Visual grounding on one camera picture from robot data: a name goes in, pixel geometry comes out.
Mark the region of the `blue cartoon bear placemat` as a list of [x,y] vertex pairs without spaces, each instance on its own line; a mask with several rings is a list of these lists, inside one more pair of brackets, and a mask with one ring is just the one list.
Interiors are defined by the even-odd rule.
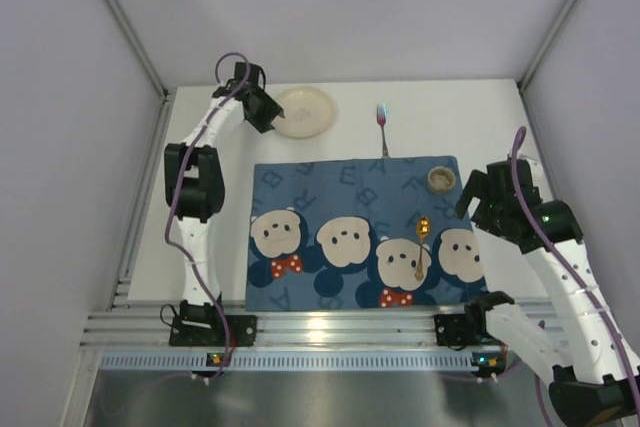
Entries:
[[[302,312],[448,305],[487,289],[462,189],[431,193],[428,172],[453,156],[259,164],[254,169],[245,303]],[[425,277],[415,271],[426,216]]]

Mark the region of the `cream round plate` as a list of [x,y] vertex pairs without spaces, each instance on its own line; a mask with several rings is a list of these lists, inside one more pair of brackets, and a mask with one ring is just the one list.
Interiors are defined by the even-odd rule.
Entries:
[[275,130],[286,137],[305,139],[328,129],[335,117],[334,100],[313,86],[294,86],[278,93],[276,102],[284,111],[273,121]]

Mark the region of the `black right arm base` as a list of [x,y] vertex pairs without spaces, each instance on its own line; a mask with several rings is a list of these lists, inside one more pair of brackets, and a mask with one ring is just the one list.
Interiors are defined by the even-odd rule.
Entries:
[[468,347],[501,344],[498,339],[484,332],[465,314],[437,314],[433,320],[438,346],[461,351]]

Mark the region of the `iridescent fork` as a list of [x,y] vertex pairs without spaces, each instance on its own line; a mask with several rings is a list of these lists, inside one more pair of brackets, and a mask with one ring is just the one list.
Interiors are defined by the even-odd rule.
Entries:
[[385,127],[387,123],[387,108],[384,104],[379,104],[376,106],[376,120],[377,124],[381,130],[381,138],[382,138],[382,157],[389,158],[389,149],[386,139]]

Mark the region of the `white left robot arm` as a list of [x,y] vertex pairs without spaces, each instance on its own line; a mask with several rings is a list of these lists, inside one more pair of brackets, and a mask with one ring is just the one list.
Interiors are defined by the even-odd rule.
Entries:
[[164,230],[167,245],[177,249],[185,265],[181,306],[186,310],[221,307],[221,287],[210,246],[214,217],[224,205],[226,189],[219,149],[243,123],[263,134],[284,116],[266,92],[264,69],[239,53],[233,76],[217,82],[209,107],[180,142],[163,154],[165,199],[169,207]]

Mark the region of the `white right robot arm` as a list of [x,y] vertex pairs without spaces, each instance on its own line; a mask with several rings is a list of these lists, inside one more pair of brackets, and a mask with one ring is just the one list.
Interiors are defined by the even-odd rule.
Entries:
[[480,230],[518,247],[560,321],[561,348],[503,291],[468,301],[474,333],[493,338],[546,387],[566,426],[598,426],[639,415],[639,356],[625,340],[592,272],[581,228],[563,201],[542,200],[527,161],[512,157],[474,170],[454,213],[471,214]]

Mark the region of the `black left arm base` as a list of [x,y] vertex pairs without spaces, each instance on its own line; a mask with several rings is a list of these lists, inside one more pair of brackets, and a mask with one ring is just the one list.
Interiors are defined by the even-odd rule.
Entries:
[[257,317],[253,315],[227,315],[229,334],[223,323],[215,319],[213,325],[173,319],[169,336],[172,347],[251,347],[257,335]]

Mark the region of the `gold spoon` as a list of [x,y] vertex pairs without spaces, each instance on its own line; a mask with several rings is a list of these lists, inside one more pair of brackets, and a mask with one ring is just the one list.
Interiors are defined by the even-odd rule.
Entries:
[[419,256],[415,271],[415,277],[418,281],[422,281],[425,277],[423,266],[424,242],[431,232],[431,223],[426,216],[419,218],[416,224],[416,235],[419,240]]

